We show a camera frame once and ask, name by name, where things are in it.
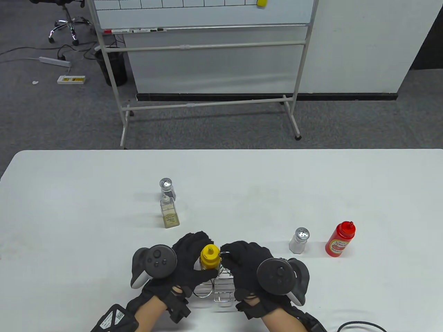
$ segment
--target chair base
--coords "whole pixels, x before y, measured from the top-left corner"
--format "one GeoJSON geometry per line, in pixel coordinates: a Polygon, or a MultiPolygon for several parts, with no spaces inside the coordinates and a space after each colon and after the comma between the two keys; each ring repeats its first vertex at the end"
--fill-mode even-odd
{"type": "Polygon", "coordinates": [[[77,39],[77,34],[75,33],[74,26],[76,24],[83,24],[83,25],[89,25],[89,26],[93,26],[93,25],[89,20],[85,19],[83,16],[71,18],[66,6],[63,5],[62,8],[63,8],[63,11],[65,12],[66,19],[59,19],[59,20],[55,21],[54,29],[52,29],[51,32],[49,33],[48,40],[50,43],[53,43],[54,38],[52,37],[52,35],[54,34],[54,32],[67,27],[67,28],[69,28],[69,30],[71,32],[72,45],[77,46],[79,44],[79,41],[77,39]]]}

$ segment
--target hand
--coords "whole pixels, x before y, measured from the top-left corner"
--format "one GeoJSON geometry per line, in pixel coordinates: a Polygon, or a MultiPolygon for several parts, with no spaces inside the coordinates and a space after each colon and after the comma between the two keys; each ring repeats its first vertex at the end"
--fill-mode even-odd
{"type": "Polygon", "coordinates": [[[273,257],[268,248],[255,242],[237,241],[225,244],[220,250],[229,252],[222,255],[221,264],[234,276],[235,297],[238,301],[245,301],[251,306],[262,302],[269,312],[278,307],[291,306],[287,296],[270,294],[258,282],[258,267],[264,260],[273,257]]]}
{"type": "Polygon", "coordinates": [[[222,255],[221,264],[234,276],[236,289],[257,295],[264,291],[258,283],[257,269],[264,260],[272,258],[268,248],[255,242],[237,241],[225,244],[220,250],[229,252],[222,255]]]}
{"type": "Polygon", "coordinates": [[[195,287],[216,278],[217,270],[194,270],[194,263],[200,257],[202,249],[213,243],[205,232],[189,233],[178,240],[172,246],[177,255],[177,266],[174,272],[166,278],[148,281],[143,287],[141,295],[130,301],[127,309],[130,312],[136,312],[152,295],[156,295],[162,300],[169,295],[173,288],[175,293],[180,294],[180,290],[183,290],[184,295],[190,297],[195,287]]]}

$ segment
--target red ketchup bottle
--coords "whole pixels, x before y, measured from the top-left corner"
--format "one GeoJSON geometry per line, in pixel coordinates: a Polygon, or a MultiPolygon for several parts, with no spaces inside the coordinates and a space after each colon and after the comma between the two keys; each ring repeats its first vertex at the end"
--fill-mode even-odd
{"type": "Polygon", "coordinates": [[[331,235],[325,249],[329,256],[338,257],[355,236],[355,225],[352,221],[343,221],[331,235]]]}

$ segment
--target whiteboard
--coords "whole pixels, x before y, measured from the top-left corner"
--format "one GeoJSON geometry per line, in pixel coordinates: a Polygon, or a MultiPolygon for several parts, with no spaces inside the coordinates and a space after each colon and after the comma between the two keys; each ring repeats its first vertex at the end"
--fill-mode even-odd
{"type": "Polygon", "coordinates": [[[314,0],[95,0],[102,29],[309,23],[314,0]]]}

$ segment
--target yellow magnet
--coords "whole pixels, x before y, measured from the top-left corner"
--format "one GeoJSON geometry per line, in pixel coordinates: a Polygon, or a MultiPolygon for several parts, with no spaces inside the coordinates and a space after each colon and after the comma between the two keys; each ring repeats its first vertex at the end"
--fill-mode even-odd
{"type": "Polygon", "coordinates": [[[200,264],[204,270],[218,269],[220,260],[220,249],[213,244],[204,247],[200,254],[200,264]]]}
{"type": "Polygon", "coordinates": [[[257,6],[265,8],[268,4],[268,0],[257,0],[257,6]]]}

